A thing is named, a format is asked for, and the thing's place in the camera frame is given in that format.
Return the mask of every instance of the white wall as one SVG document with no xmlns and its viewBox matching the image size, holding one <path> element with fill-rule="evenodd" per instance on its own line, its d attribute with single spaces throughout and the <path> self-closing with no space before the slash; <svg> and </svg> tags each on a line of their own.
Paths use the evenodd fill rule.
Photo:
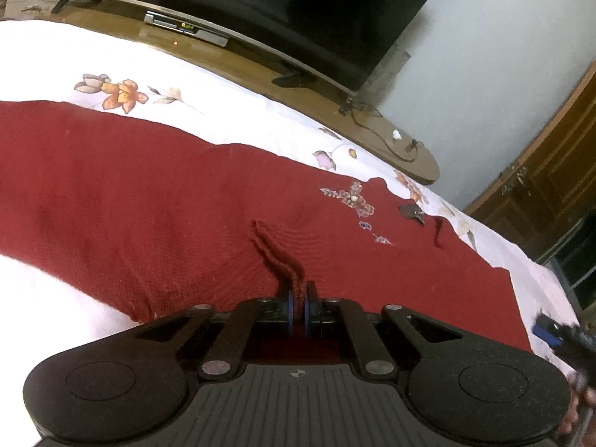
<svg viewBox="0 0 596 447">
<path fill-rule="evenodd" d="M 532 141 L 596 59 L 596 0 L 429 0 L 379 105 L 439 162 L 458 207 Z"/>
</svg>

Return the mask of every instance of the tv stand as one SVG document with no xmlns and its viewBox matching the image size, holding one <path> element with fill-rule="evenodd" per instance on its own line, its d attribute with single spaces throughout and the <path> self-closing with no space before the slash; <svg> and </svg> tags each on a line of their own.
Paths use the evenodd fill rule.
<svg viewBox="0 0 596 447">
<path fill-rule="evenodd" d="M 61 9 L 69 2 L 70 0 L 59 0 L 58 3 L 52 8 L 52 14 L 60 13 Z M 94 3 L 99 3 L 101 0 L 87 0 L 93 1 Z"/>
<path fill-rule="evenodd" d="M 363 152 L 368 151 L 423 185 L 430 185 L 440 176 L 439 165 L 424 146 L 419 145 L 417 150 L 406 149 L 408 145 L 412 145 L 412 138 L 403 130 L 399 130 L 401 139 L 395 139 L 393 137 L 395 127 L 390 122 L 378 117 L 375 112 L 354 109 L 356 121 L 374 132 L 361 128 L 352 120 L 349 107 L 345 109 L 347 111 L 345 116 L 337 111 L 339 105 L 345 103 L 348 97 L 344 92 L 332 88 L 321 79 L 306 85 L 306 82 L 312 78 L 296 75 L 297 73 L 292 69 L 295 66 L 288 65 L 287 62 L 284 62 L 284 67 L 281 67 L 281 64 L 268 54 L 263 52 L 261 55 L 259 52 L 253 52 L 249 46 L 246 48 L 240 45 L 231 46 L 234 50 L 232 51 L 197 40 L 193 35 L 148 25 L 138 17 L 139 7 L 132 4 L 130 13 L 135 15 L 134 18 L 110 13 L 106 11 L 110 6 L 104 4 L 97 5 L 93 9 L 85 8 L 87 4 L 74 4 L 65 11 L 61 11 L 58 7 L 60 13 L 51 14 L 57 2 L 58 0 L 8 0 L 9 5 L 5 9 L 4 17 L 22 19 L 22 10 L 36 4 L 42 8 L 42 11 L 30 15 L 30 18 L 35 20 L 68 23 L 101 34 L 149 45 L 304 114 L 308 119 L 314 120 L 313 123 L 321 124 L 315 125 L 315 128 L 321 128 L 316 131 L 317 133 L 325 129 L 324 132 L 332 133 L 329 134 L 330 139 L 336 140 L 338 145 L 347 142 L 341 141 L 343 136 L 358 147 L 355 149 L 359 155 L 360 148 Z M 272 60 L 275 61 L 275 67 L 269 65 Z M 281 85 L 286 88 L 277 84 L 279 77 L 281 77 Z M 399 158 L 400 156 L 409 159 L 404 160 Z"/>
<path fill-rule="evenodd" d="M 279 88 L 303 88 L 317 80 L 315 76 L 302 69 L 290 66 L 288 66 L 288 68 L 290 69 L 288 74 L 285 74 L 285 76 L 275 77 L 271 83 L 275 84 Z"/>
</svg>

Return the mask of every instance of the blue object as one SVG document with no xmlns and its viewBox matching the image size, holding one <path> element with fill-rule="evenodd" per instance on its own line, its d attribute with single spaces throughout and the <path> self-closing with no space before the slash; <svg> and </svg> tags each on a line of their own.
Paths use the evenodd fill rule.
<svg viewBox="0 0 596 447">
<path fill-rule="evenodd" d="M 561 338 L 557 338 L 555 335 L 549 333 L 546 329 L 538 325 L 534 325 L 532 333 L 534 333 L 534 336 L 538 336 L 542 341 L 548 343 L 551 348 L 562 345 Z"/>
</svg>

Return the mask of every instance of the hand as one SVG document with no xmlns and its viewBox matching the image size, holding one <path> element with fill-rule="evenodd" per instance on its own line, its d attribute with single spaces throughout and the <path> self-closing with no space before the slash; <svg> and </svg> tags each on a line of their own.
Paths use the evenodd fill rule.
<svg viewBox="0 0 596 447">
<path fill-rule="evenodd" d="M 579 397 L 577 393 L 573 391 L 575 384 L 577 382 L 577 374 L 572 374 L 567 378 L 569 385 L 571 387 L 571 402 L 569 403 L 569 409 L 567 410 L 567 414 L 563 419 L 561 426 L 557 430 L 557 435 L 568 434 L 571 432 L 573 428 L 573 424 L 577 422 L 578 415 L 577 415 L 577 406 L 579 405 Z M 592 388 L 587 388 L 584 393 L 585 401 L 592 405 L 592 407 L 596 408 L 596 390 Z M 583 436 L 583 440 L 580 441 L 581 447 L 596 447 L 596 416 L 590 422 L 588 430 L 586 430 L 585 435 Z"/>
</svg>

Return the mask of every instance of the white bedsheet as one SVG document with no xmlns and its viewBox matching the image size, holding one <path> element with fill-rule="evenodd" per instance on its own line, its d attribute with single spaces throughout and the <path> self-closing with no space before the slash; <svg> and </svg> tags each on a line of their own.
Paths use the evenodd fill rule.
<svg viewBox="0 0 596 447">
<path fill-rule="evenodd" d="M 257 146 L 359 180 L 382 177 L 394 194 L 417 199 L 426 213 L 449 219 L 461 239 L 485 260 L 509 270 L 528 331 L 540 310 L 560 322 L 577 322 L 555 276 L 529 260 L 516 245 L 354 143 L 282 104 L 144 44 L 66 24 L 1 22 L 0 55 L 4 60 L 0 79 L 3 101 L 67 101 L 102 111 L 110 94 L 100 91 L 102 82 L 92 76 L 102 81 L 109 78 L 124 85 L 120 90 L 128 95 L 121 100 L 135 102 L 132 109 L 132 102 L 126 104 L 131 117 L 174 126 L 215 144 Z M 130 81 L 142 95 L 134 94 L 135 85 Z M 111 99 L 107 107 L 117 103 Z M 124 109 L 120 106 L 105 112 L 124 114 Z M 0 379 L 4 410 L 0 414 L 10 439 L 7 445 L 29 447 L 39 437 L 22 402 L 21 388 L 28 372 L 52 354 L 134 323 L 60 280 L 1 256 L 0 285 L 5 298 L 0 328 L 5 331 L 6 372 Z M 537 355 L 568 373 L 569 367 L 553 357 L 545 343 L 532 334 L 529 339 Z"/>
</svg>

